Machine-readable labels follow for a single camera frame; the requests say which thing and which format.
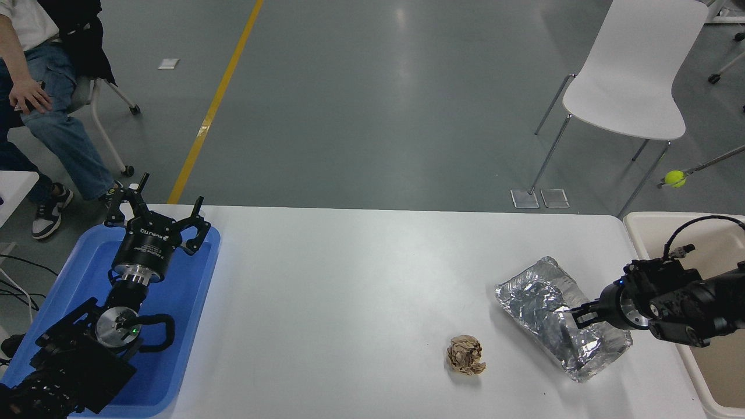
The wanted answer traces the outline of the person's hand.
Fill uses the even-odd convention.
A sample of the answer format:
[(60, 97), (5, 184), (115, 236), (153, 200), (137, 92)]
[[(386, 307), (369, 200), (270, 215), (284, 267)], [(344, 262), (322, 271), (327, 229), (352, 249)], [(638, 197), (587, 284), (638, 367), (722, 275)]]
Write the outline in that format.
[(21, 77), (21, 79), (13, 81), (9, 101), (14, 111), (25, 115), (29, 115), (33, 111), (46, 113), (53, 109), (52, 101), (47, 96), (44, 88), (41, 87), (40, 83), (29, 79), (29, 77), (25, 79)]

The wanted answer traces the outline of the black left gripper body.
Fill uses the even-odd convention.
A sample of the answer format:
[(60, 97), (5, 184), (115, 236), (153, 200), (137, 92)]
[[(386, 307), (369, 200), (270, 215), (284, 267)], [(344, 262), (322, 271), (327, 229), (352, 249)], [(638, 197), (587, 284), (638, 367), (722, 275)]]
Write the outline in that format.
[(164, 279), (176, 246), (182, 242), (175, 225), (173, 218), (156, 212), (128, 220), (111, 268), (123, 275), (126, 268), (138, 265), (151, 271), (152, 279)]

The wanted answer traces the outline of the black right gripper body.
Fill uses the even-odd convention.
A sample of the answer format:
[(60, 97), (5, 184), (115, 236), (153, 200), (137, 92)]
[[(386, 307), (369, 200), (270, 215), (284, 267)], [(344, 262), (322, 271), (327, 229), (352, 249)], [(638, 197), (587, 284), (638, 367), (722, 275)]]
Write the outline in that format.
[(615, 282), (607, 285), (598, 299), (598, 318), (615, 328), (632, 328), (622, 310), (622, 295), (625, 286)]

